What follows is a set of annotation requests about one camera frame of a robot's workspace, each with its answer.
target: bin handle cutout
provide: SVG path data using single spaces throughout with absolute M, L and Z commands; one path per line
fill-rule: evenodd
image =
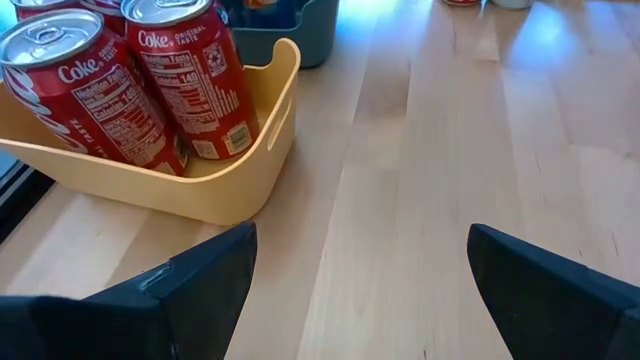
M 271 131 L 269 132 L 269 141 L 267 142 L 267 150 L 271 151 L 271 148 L 273 148 L 273 145 L 276 143 L 276 140 L 278 139 L 278 135 L 280 135 L 280 130 L 282 130 L 282 125 L 285 122 L 285 119 L 289 117 L 289 112 L 291 111 L 291 105 L 292 105 L 292 101 L 291 101 L 291 96 L 289 96 L 289 99 L 287 100 L 287 105 L 284 111 L 279 111 L 275 121 L 277 121 L 277 123 L 275 123 L 272 127 L 271 127 Z

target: red soda can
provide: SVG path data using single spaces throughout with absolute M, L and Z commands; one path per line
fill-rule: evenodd
M 126 20 L 120 11 L 121 0 L 80 0 L 88 10 L 104 17 L 104 25 L 120 36 L 124 36 Z
M 11 0 L 11 3 L 16 7 L 18 21 L 51 10 L 82 7 L 79 0 Z
M 147 95 L 124 39 L 103 26 L 82 9 L 18 23 L 0 37 L 5 85 L 72 150 L 182 175 L 186 146 Z
M 198 156 L 228 159 L 260 128 L 226 14 L 212 0 L 124 0 L 127 42 Z

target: black object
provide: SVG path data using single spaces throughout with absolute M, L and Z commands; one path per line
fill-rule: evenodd
M 54 181 L 20 161 L 0 179 L 0 244 L 11 234 Z
M 514 360 L 640 359 L 640 288 L 486 225 L 467 255 Z
M 0 359 L 222 359 L 256 251 L 245 223 L 84 300 L 0 297 Z

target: pull tab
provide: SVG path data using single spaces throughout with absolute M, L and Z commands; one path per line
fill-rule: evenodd
M 26 37 L 38 45 L 47 45 L 58 41 L 64 35 L 64 30 L 56 27 L 40 27 L 27 31 Z
M 156 5 L 161 8 L 193 5 L 198 0 L 156 0 Z

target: black surface edge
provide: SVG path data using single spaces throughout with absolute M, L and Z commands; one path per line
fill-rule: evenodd
M 25 163 L 16 163 L 0 180 L 0 244 L 31 211 L 54 181 Z

